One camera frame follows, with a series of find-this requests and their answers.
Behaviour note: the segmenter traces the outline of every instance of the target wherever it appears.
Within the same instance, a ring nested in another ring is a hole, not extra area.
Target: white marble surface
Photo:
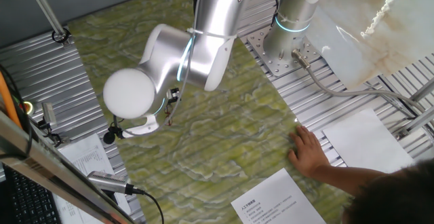
[[[434,52],[434,0],[320,0],[307,37],[348,88]]]

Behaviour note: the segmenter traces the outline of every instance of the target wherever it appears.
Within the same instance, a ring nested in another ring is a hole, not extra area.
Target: mounting plate
[[[265,67],[275,77],[281,77],[290,73],[294,69],[300,68],[300,65],[296,60],[289,62],[286,60],[271,60],[269,57],[267,57],[262,43],[264,41],[264,37],[270,30],[271,27],[267,26],[247,36],[249,44],[253,47],[258,57],[264,62]],[[309,43],[309,40],[306,37],[303,38],[303,42],[304,50],[302,54],[309,63],[321,58],[319,52]]]

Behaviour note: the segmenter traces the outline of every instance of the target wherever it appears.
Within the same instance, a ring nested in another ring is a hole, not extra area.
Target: marble tabletop
[[[158,24],[186,30],[192,21],[192,0],[131,0],[68,24],[108,122],[112,115],[102,99],[108,76],[137,65]],[[172,126],[116,144],[133,184],[158,199],[166,223],[241,223],[231,202],[282,168],[327,223],[339,223],[347,195],[304,178],[286,158],[294,146],[288,133],[296,125],[295,115],[237,40],[216,91],[187,86]],[[160,223],[152,200],[138,198],[148,223]]]
[[[347,89],[433,53],[434,0],[320,0],[307,38]]]

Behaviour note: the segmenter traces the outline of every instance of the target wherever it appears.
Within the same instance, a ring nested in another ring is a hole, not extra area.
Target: green marble surface
[[[192,8],[192,0],[132,0],[68,24],[108,122],[101,96],[108,76],[137,65],[157,24],[191,27]],[[166,223],[241,223],[231,202],[281,168],[327,223],[339,223],[347,196],[302,177],[286,159],[294,120],[237,40],[216,91],[187,86],[173,126],[116,144],[132,182],[158,199]],[[138,199],[148,222],[160,223],[154,203]]]

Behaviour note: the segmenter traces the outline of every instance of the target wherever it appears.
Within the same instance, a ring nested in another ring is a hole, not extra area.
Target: robotic arm
[[[205,91],[218,87],[247,2],[197,0],[190,33],[165,24],[154,28],[138,66],[113,73],[104,85],[104,102],[114,115],[123,119],[147,118],[145,125],[124,130],[118,136],[127,138],[158,129],[164,122],[158,122],[156,115],[167,105],[171,95],[168,91],[176,81]],[[302,49],[301,39],[317,2],[281,0],[277,24],[264,39],[270,59],[291,58],[285,54]]]

